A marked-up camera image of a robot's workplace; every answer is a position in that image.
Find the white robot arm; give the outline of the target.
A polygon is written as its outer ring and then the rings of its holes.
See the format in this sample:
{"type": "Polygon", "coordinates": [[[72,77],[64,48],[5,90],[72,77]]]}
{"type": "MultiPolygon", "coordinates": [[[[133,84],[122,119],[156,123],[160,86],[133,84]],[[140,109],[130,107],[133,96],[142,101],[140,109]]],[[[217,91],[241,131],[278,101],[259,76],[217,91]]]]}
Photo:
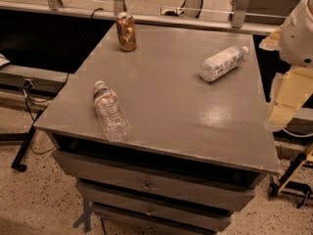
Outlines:
{"type": "Polygon", "coordinates": [[[285,74],[276,74],[271,85],[266,127],[279,131],[313,94],[313,0],[300,0],[259,48],[278,51],[291,65],[285,74]]]}

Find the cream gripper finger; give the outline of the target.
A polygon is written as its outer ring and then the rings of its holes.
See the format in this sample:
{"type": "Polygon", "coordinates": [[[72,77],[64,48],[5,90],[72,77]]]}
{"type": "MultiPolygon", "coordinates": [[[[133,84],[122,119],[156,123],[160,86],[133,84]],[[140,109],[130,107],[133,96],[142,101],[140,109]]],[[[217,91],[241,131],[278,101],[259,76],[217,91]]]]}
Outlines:
{"type": "Polygon", "coordinates": [[[271,84],[266,123],[269,127],[286,127],[312,95],[312,68],[292,66],[285,74],[277,72],[271,84]]]}

